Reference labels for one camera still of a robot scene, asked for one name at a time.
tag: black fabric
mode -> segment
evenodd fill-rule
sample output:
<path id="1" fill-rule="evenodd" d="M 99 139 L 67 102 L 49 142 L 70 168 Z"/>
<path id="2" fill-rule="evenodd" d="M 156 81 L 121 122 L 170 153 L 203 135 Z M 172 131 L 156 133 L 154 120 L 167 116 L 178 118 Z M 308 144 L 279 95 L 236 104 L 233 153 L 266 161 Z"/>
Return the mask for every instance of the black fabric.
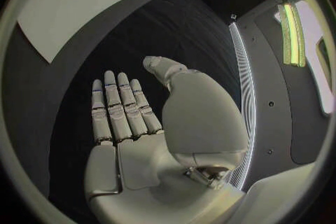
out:
<path id="1" fill-rule="evenodd" d="M 108 69 L 140 80 L 154 112 L 168 91 L 142 67 L 146 55 L 174 59 L 221 84 L 240 107 L 240 82 L 227 25 L 201 0 L 153 0 L 118 25 L 86 59 L 59 109 L 50 144 L 50 200 L 79 223 L 95 223 L 86 205 L 84 170 L 94 146 L 91 85 Z"/>

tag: white light strip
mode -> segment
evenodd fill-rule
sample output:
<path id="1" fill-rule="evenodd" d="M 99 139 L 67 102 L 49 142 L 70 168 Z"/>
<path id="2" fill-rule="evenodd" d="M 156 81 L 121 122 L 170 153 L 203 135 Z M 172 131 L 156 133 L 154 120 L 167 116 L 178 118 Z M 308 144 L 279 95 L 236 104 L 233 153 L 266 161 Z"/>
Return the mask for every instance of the white light strip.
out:
<path id="1" fill-rule="evenodd" d="M 234 42 L 234 46 L 236 50 L 240 81 L 242 81 L 242 76 L 248 77 L 245 80 L 246 83 L 248 84 L 248 86 L 246 87 L 248 91 L 243 92 L 242 90 L 242 93 L 241 93 L 241 111 L 242 111 L 242 116 L 246 123 L 246 127 L 249 132 L 249 148 L 248 148 L 248 151 L 246 153 L 246 156 L 241 166 L 237 168 L 237 169 L 240 169 L 240 171 L 237 171 L 239 178 L 238 178 L 238 182 L 234 184 L 238 189 L 242 189 L 244 186 L 247 174 L 250 169 L 250 163 L 251 163 L 254 143 L 255 143 L 254 141 L 255 141 L 255 127 L 256 127 L 256 102 L 255 102 L 254 82 L 253 82 L 250 62 L 249 62 L 249 58 L 246 53 L 244 42 L 239 33 L 238 27 L 234 22 L 229 26 L 229 29 L 230 29 L 230 33 L 231 33 L 232 40 Z M 246 104 L 244 101 L 247 99 L 248 95 L 251 96 L 251 101 L 248 104 Z"/>

